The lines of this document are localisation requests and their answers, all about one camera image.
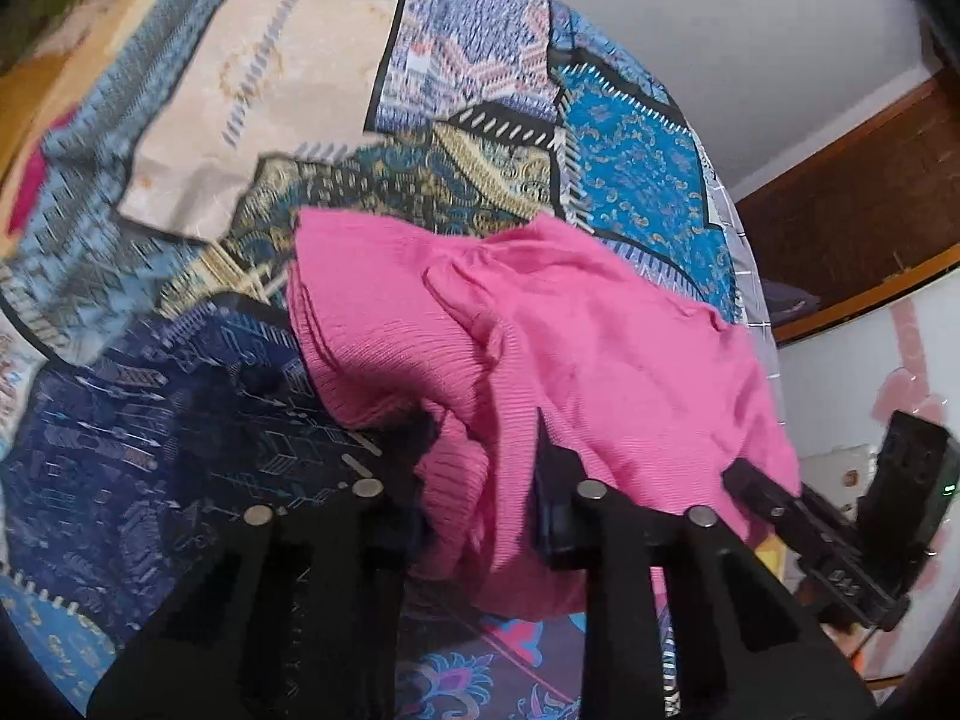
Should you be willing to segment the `blue patchwork patterned bedspread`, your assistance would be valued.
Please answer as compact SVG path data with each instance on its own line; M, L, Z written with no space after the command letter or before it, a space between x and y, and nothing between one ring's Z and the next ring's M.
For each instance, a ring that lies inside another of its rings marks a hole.
M548 213L779 367L697 132L556 0L110 0L5 158L10 679L71 715L218 525L373 458L283 325L304 208L472 238Z

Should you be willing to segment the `dark wooden wardrobe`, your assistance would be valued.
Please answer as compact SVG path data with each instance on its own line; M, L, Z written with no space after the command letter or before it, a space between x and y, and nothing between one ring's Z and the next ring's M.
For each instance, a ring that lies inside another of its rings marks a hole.
M760 275L818 309L784 346L958 268L958 75L942 70L737 203Z

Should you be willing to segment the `pink knit cardigan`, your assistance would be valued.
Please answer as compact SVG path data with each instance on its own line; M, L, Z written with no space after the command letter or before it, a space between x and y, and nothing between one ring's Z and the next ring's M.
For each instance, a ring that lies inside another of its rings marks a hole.
M722 472L747 458L797 491L799 461L745 328L659 288L548 215L474 239L395 218L299 215L286 304L322 405L347 429L427 413L416 464L433 544L416 573L491 614L584 608L535 552L540 437L636 504L713 507L748 543L763 522Z

